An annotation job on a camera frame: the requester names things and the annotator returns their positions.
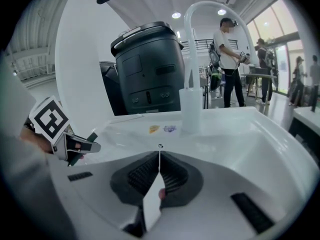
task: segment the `white t-shirt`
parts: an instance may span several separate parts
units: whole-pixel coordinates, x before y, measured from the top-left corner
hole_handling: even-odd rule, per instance
[[[220,55],[220,62],[219,62],[220,67],[226,70],[237,69],[236,68],[237,59],[225,54],[220,50],[220,46],[224,45],[230,51],[233,51],[227,35],[219,29],[213,34],[213,43],[214,43],[216,52]]]

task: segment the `ceiling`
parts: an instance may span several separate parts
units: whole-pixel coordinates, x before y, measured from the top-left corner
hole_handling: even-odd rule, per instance
[[[186,10],[198,1],[227,0],[111,0],[108,4],[131,29],[150,22],[164,21],[175,30],[180,30],[184,28],[183,16]],[[12,72],[16,71],[28,88],[55,78],[56,36],[66,2],[33,0],[16,25],[5,50],[5,57]],[[230,0],[228,6],[241,17],[249,19],[253,9],[261,11],[264,9],[262,7],[267,6],[264,3],[269,3],[269,0]],[[216,26],[221,19],[218,10],[208,7],[196,11],[192,17],[192,26]],[[181,18],[173,19],[174,12],[181,13]]]

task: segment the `floor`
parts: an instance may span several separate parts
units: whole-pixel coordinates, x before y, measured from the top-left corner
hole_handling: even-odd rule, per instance
[[[209,102],[208,108],[209,109],[219,109],[224,107],[224,99],[217,98],[219,96],[219,91],[212,91],[209,92]],[[246,99],[247,92],[243,89],[243,96]],[[255,101],[254,97],[248,97],[246,101],[246,105],[248,107],[256,107],[258,111],[261,113],[264,112],[265,106],[258,104]],[[238,107],[238,101],[236,97],[236,93],[233,91],[231,96],[231,107]],[[294,107],[289,106],[289,99],[281,94],[273,93],[272,99],[270,101],[269,108],[267,109],[267,116],[276,122],[278,125],[283,127],[285,130],[289,130],[291,121],[293,119],[293,109]]]

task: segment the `black pants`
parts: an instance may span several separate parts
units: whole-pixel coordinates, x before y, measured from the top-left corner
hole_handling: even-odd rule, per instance
[[[231,93],[235,88],[236,98],[239,102],[239,106],[243,107],[245,105],[245,98],[242,93],[242,83],[239,75],[238,69],[222,69],[225,73],[225,87],[224,87],[224,107],[230,107]]]
[[[271,97],[272,97],[272,93],[273,93],[272,81],[271,81],[271,79],[263,77],[262,80],[261,80],[261,89],[262,89],[262,98],[261,99],[262,99],[263,102],[266,102],[266,99],[267,99],[268,86],[269,86],[269,98],[268,98],[268,101],[270,101]]]
[[[301,80],[297,80],[296,81],[296,86],[294,88],[294,91],[293,91],[293,94],[292,94],[292,97],[291,97],[291,100],[290,100],[290,102],[292,104],[295,103],[299,91],[300,91],[300,93],[299,93],[297,106],[301,107],[301,97],[302,97],[302,93],[304,91],[304,84],[301,82]]]

